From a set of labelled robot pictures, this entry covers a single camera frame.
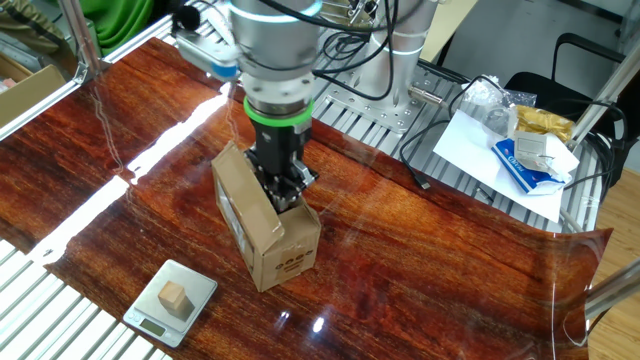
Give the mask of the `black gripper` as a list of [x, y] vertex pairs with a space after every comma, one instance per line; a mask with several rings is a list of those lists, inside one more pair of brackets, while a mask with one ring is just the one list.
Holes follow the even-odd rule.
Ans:
[[319, 177], [303, 162], [304, 147], [312, 137], [311, 125], [311, 122], [303, 122], [272, 127], [252, 122], [255, 143], [245, 155], [262, 174], [264, 191], [277, 213], [287, 211]]

